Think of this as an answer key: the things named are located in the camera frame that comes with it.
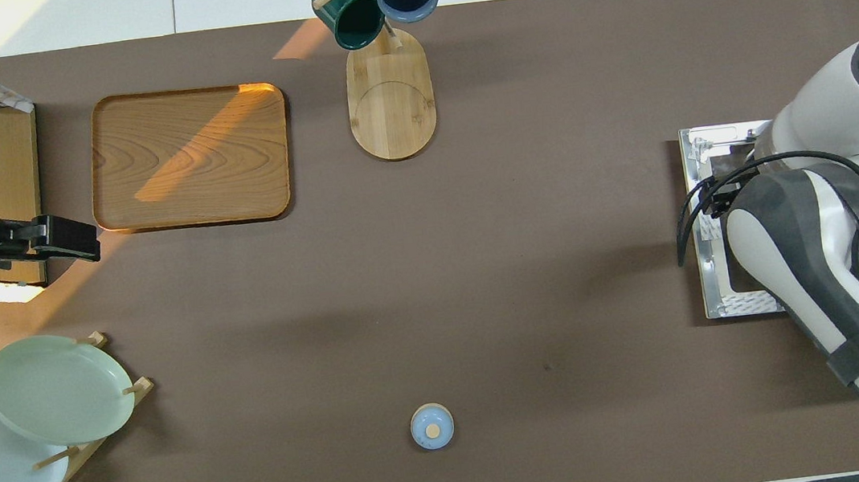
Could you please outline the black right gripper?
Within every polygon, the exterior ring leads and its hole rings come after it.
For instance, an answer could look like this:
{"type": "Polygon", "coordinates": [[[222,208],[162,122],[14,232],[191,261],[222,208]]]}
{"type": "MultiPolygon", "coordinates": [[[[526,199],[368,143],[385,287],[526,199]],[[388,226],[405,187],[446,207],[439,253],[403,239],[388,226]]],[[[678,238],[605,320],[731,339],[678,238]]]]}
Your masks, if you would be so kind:
{"type": "Polygon", "coordinates": [[[728,183],[720,187],[715,186],[712,190],[706,192],[705,205],[707,216],[723,215],[733,204],[736,195],[738,195],[738,183],[728,183]]]}

